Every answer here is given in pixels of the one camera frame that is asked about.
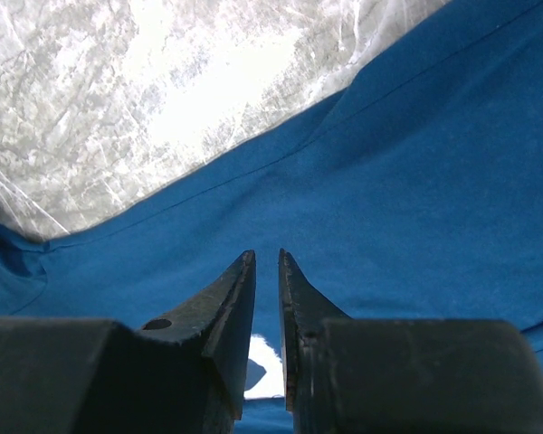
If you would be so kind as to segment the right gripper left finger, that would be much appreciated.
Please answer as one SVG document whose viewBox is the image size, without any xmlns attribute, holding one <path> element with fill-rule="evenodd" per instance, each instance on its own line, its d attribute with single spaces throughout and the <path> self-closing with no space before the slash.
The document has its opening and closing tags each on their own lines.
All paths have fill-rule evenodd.
<svg viewBox="0 0 543 434">
<path fill-rule="evenodd" d="M 0 433 L 230 433 L 243 414 L 256 258 L 139 330 L 0 316 Z"/>
</svg>

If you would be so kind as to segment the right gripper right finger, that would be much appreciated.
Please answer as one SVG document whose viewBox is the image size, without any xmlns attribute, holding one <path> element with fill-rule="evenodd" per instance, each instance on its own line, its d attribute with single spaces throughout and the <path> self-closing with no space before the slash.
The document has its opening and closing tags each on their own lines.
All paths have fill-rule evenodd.
<svg viewBox="0 0 543 434">
<path fill-rule="evenodd" d="M 298 433 L 543 433 L 543 370 L 510 323 L 355 319 L 279 254 L 285 405 Z"/>
</svg>

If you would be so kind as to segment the blue t shirt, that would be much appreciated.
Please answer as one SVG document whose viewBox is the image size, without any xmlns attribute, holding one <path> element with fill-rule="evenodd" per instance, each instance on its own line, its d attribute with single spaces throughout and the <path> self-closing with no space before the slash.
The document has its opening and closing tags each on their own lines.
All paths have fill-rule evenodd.
<svg viewBox="0 0 543 434">
<path fill-rule="evenodd" d="M 0 224 L 0 316 L 138 327 L 257 259 L 279 350 L 278 256 L 360 318 L 495 318 L 543 367 L 543 1 L 452 1 L 344 90 L 92 229 Z"/>
</svg>

